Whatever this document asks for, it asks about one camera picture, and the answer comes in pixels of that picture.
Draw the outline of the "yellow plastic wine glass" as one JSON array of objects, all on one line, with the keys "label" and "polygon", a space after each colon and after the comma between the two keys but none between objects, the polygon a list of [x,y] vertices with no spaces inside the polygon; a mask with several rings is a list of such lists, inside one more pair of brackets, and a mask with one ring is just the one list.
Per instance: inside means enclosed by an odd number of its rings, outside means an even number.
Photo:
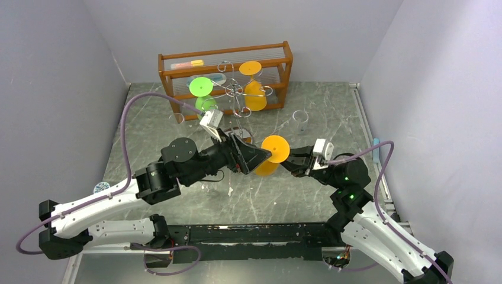
[{"label": "yellow plastic wine glass", "polygon": [[250,82],[244,88],[244,101],[251,111],[261,111],[267,106],[265,91],[262,84],[255,76],[262,70],[262,65],[257,61],[244,62],[239,67],[239,72],[249,76]]}]

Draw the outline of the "green plastic wine glass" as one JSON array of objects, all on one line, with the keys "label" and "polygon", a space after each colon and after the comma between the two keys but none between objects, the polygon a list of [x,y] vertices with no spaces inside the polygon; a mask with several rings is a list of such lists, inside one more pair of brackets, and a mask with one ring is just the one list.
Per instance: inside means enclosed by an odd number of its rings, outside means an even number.
[{"label": "green plastic wine glass", "polygon": [[209,78],[195,78],[189,85],[189,91],[196,97],[196,109],[201,112],[217,109],[216,100],[210,95],[213,91],[213,82]]}]

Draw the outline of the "orange plastic cup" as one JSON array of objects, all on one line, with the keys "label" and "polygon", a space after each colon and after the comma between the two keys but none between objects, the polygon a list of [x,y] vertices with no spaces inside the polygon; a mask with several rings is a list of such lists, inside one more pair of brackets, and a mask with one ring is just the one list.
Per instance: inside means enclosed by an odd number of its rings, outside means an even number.
[{"label": "orange plastic cup", "polygon": [[279,165],[286,161],[290,154],[289,143],[280,135],[270,135],[261,144],[261,148],[271,152],[271,157],[259,165],[254,173],[257,176],[265,177],[272,175]]}]

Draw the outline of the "clear wine glass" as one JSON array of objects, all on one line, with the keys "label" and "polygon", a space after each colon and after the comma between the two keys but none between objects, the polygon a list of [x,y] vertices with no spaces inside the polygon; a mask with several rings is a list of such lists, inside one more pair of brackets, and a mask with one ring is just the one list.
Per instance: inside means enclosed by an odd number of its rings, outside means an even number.
[{"label": "clear wine glass", "polygon": [[207,196],[216,196],[220,193],[215,182],[202,182],[201,190]]}]

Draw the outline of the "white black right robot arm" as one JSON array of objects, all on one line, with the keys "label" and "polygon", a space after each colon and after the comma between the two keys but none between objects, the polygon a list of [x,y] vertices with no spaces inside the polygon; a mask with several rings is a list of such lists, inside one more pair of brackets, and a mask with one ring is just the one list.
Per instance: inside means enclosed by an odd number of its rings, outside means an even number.
[{"label": "white black right robot arm", "polygon": [[371,178],[360,154],[329,160],[313,146],[292,149],[281,165],[295,177],[310,177],[335,192],[336,213],[324,224],[326,240],[351,246],[384,267],[400,283],[452,283],[453,257],[412,236],[365,188]]}]

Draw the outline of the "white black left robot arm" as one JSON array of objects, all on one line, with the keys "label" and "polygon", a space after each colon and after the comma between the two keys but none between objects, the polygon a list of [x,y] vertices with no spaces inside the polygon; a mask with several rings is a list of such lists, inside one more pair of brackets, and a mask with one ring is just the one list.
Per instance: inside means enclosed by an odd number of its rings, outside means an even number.
[{"label": "white black left robot arm", "polygon": [[271,156],[271,151],[235,135],[224,135],[203,150],[190,138],[177,138],[162,149],[158,161],[111,188],[65,204],[42,202],[39,217],[46,225],[38,235],[39,248],[51,260],[109,244],[137,243],[160,249],[171,241],[162,216],[132,221],[115,221],[113,216],[177,197],[182,186],[215,176],[222,168],[246,175]]}]

